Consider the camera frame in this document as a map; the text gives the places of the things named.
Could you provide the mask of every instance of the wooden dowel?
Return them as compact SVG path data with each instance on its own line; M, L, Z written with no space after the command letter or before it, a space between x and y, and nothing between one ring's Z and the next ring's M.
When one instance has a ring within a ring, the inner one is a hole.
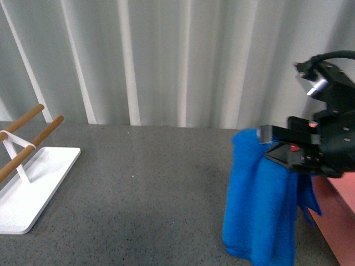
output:
M17 119L15 122L13 122L11 125L9 125L7 128L5 128L5 130L10 133L14 133L16 130L18 130L20 127L26 124L29 120L34 118L43 109L44 106L42 104L37 105L35 108L28 111L19 119ZM0 132L0 142L3 142L5 139L7 139L7 137L8 135L5 132Z
M53 122L43 130L33 141L36 147L42 143L42 141L48 137L50 133L64 120L62 115L59 115ZM0 183L6 179L30 154L34 151L34 147L28 145L24 148L14 159L12 159L8 164L6 164L0 170Z
M14 159L0 170L0 183L5 180L30 154L34 151L34 147L28 145Z
M43 130L33 141L32 144L34 144L36 147L39 146L39 144L42 143L42 141L49 136L50 133L53 132L53 130L59 126L61 122L63 122L64 116L59 115L56 119L53 120L52 123L50 123L49 126L45 130Z

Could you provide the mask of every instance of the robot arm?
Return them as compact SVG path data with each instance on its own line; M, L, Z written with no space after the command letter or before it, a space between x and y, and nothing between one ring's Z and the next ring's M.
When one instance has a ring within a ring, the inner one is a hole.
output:
M327 53L295 64L307 95L327 105L326 110L313 114L316 127L291 116L287 129L265 125L258 130L262 144L277 142L266 157L295 172L341 177L355 171L355 84L325 61L331 58L355 59L355 52Z

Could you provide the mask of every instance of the blue towel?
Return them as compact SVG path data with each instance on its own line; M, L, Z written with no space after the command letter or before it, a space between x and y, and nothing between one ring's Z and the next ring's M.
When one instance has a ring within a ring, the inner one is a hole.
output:
M222 240L231 255L253 266L292 266L297 204L319 215L310 176L299 177L265 158L255 129L233 137L233 166Z

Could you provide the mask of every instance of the white curtain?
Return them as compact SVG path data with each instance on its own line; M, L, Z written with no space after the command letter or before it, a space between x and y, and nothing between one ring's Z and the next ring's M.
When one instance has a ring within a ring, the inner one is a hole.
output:
M285 126L292 62L355 50L352 0L0 0L0 120ZM354 62L334 61L353 78Z

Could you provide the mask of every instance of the black cable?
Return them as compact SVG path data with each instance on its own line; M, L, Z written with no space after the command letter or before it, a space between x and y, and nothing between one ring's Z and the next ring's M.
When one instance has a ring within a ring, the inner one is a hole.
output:
M311 57L310 61L312 65L317 64L323 60L332 59L332 58L347 58L355 60L355 51L343 50L343 51L336 51L330 52L326 54L319 54Z
M314 71L314 66L320 63L321 61L332 58L347 58L355 60L355 51L343 50L315 55L314 57L311 57L308 61L298 63L296 65L296 68L300 74L302 73L302 77L304 79L315 81L317 79L317 74Z

